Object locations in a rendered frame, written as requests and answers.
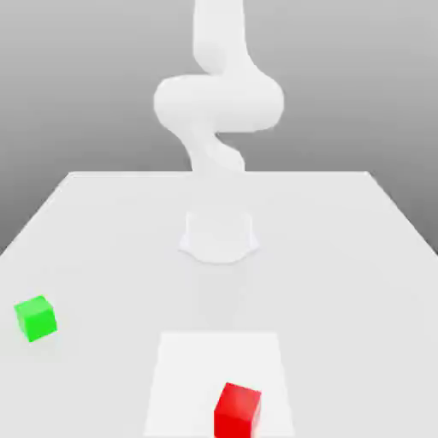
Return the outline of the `small red cube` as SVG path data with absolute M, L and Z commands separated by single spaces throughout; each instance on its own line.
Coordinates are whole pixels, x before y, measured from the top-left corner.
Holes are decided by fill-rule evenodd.
M 262 392 L 227 382 L 214 410 L 214 438 L 254 438 Z

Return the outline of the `small green cube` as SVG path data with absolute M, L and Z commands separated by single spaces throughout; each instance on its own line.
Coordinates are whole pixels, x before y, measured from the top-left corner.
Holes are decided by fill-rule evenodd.
M 29 342 L 34 342 L 57 331 L 53 306 L 43 296 L 14 305 L 17 322 Z

